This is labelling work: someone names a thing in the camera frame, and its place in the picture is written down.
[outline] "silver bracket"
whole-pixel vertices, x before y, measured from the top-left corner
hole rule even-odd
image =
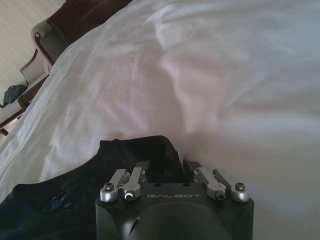
[[[249,193],[246,186],[242,182],[235,181],[223,170],[214,169],[215,179],[223,183],[230,192],[231,198],[236,202],[245,203],[249,200]]]
[[[118,169],[109,182],[100,189],[100,200],[104,203],[111,203],[118,199],[119,188],[128,182],[130,173],[126,169]]]
[[[135,167],[131,173],[129,181],[122,186],[124,199],[132,201],[140,197],[141,186],[139,183],[144,182],[146,179],[146,172],[142,167]]]
[[[193,180],[196,183],[204,183],[206,185],[206,194],[218,201],[226,198],[226,186],[218,182],[211,171],[204,167],[198,167],[193,171]]]

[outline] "white wall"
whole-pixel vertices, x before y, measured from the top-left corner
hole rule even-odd
[[[19,69],[32,57],[31,29],[64,0],[0,0],[0,103],[11,85],[25,84]]]

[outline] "dark wooden headboard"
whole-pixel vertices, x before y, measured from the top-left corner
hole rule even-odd
[[[47,23],[71,44],[103,24],[132,0],[67,0]]]

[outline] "white bed sheet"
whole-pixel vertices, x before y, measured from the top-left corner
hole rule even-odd
[[[58,59],[0,147],[0,201],[168,137],[255,201],[254,239],[320,239],[320,2],[134,0]]]

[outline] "dark shirt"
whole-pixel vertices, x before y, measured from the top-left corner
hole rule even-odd
[[[82,166],[44,182],[16,185],[0,204],[0,240],[96,239],[100,189],[117,169],[131,172],[147,160],[149,183],[183,182],[178,154],[167,138],[101,141],[98,153]]]

